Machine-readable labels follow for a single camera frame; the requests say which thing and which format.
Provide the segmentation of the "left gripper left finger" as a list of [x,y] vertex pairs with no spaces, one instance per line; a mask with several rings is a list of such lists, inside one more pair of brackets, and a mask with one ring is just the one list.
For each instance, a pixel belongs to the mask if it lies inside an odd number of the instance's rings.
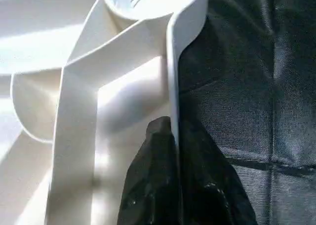
[[170,118],[149,122],[125,177],[119,225],[178,224],[179,180]]

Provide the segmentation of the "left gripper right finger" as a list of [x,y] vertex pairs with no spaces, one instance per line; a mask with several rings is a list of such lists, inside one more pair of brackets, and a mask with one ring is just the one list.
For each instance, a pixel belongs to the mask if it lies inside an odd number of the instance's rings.
[[179,143],[185,223],[257,224],[239,176],[203,125],[182,120]]

